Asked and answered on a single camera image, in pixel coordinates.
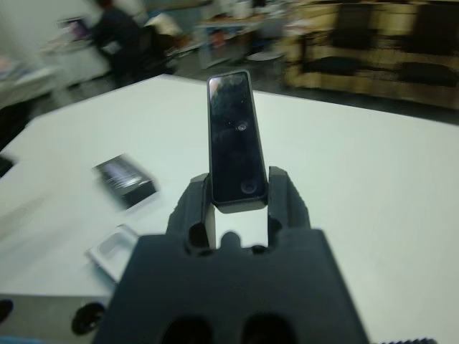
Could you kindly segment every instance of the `black plastic mount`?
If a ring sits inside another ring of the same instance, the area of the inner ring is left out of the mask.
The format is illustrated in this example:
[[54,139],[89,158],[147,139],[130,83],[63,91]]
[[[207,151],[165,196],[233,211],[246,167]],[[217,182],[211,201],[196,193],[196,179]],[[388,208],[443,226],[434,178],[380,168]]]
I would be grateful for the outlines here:
[[[311,229],[309,214],[303,199],[287,172],[270,167],[268,187],[268,245],[276,245],[281,229]],[[193,252],[215,248],[214,207],[208,174],[190,181],[169,218],[167,234],[185,238],[186,247]]]
[[166,234],[139,239],[95,344],[369,344],[284,170],[270,168],[268,247],[230,232],[215,249],[211,199],[207,174],[193,178]]

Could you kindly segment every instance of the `black object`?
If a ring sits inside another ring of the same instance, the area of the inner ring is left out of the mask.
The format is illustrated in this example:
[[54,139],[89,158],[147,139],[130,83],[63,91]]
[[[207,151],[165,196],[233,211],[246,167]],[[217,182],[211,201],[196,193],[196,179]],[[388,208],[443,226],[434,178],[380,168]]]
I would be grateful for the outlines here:
[[14,303],[11,300],[0,300],[0,324],[13,312]]
[[0,178],[13,167],[13,162],[0,156]]
[[355,75],[366,68],[366,53],[372,48],[376,31],[371,28],[374,5],[341,4],[334,29],[325,37],[325,44],[342,49],[361,51],[361,57],[330,56],[308,62],[303,60],[303,71],[330,75]]
[[[399,46],[403,52],[450,56],[459,50],[459,6],[427,4],[419,6],[411,35],[403,36]],[[403,62],[398,66],[402,82],[443,87],[457,87],[458,72],[442,64]]]
[[195,336],[211,333],[205,343],[271,343],[260,339],[269,328],[292,344],[367,344],[326,238],[311,229],[287,173],[270,168],[266,250],[242,249],[234,233],[211,249],[208,183],[205,174],[191,181],[166,235],[139,239],[94,343],[169,344],[177,323],[198,322]]
[[207,94],[213,203],[223,212],[242,203],[263,207],[268,183],[249,74],[213,76]]
[[128,208],[156,192],[153,181],[125,156],[117,156],[95,168],[112,195]]
[[72,320],[72,332],[76,335],[87,335],[99,326],[105,307],[100,303],[90,303],[81,307]]
[[168,67],[171,57],[167,51],[174,48],[175,38],[159,34],[153,25],[141,28],[140,58],[141,79],[148,79],[161,74],[173,74],[175,70]]

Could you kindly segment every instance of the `black smartphone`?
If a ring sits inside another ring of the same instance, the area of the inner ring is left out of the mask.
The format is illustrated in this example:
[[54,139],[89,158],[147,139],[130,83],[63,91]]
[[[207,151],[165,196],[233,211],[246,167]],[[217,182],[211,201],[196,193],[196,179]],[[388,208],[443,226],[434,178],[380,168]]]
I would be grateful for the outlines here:
[[250,76],[246,71],[216,75],[207,81],[209,164],[212,200],[229,212],[263,207],[268,194]]

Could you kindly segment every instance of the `person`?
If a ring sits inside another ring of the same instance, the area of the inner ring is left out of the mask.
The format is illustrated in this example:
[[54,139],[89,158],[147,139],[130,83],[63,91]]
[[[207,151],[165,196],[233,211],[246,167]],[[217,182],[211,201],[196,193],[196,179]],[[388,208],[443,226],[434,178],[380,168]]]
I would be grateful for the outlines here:
[[93,27],[93,41],[112,68],[117,87],[140,78],[141,28],[124,11],[114,6],[113,0],[95,0],[103,10],[100,21]]

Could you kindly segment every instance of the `desk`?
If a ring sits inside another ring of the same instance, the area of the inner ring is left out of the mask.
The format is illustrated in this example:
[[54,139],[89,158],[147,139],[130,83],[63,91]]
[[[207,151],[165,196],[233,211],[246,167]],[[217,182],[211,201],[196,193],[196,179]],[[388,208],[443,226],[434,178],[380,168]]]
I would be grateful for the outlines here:
[[[456,343],[459,127],[261,92],[255,104],[265,165],[289,172],[325,230],[372,343]],[[207,152],[206,86],[178,77],[34,120],[5,149],[19,163],[0,180],[0,293],[109,295],[85,250],[122,223],[164,233]],[[91,170],[120,153],[161,188],[136,211]],[[266,244],[266,216],[216,212],[217,238],[231,229],[243,246]]]
[[257,16],[251,16],[246,19],[217,18],[201,21],[198,25],[196,25],[197,37],[195,37],[195,40],[198,42],[203,42],[199,48],[199,59],[201,61],[201,66],[203,68],[208,68],[228,60],[227,57],[221,57],[212,61],[212,51],[210,47],[212,43],[209,39],[209,33],[207,32],[208,29],[244,27],[246,33],[258,29],[264,19],[265,15],[259,14]]
[[58,80],[56,69],[50,67],[26,73],[19,79],[0,82],[0,109],[47,93],[51,93],[59,106],[71,102]]

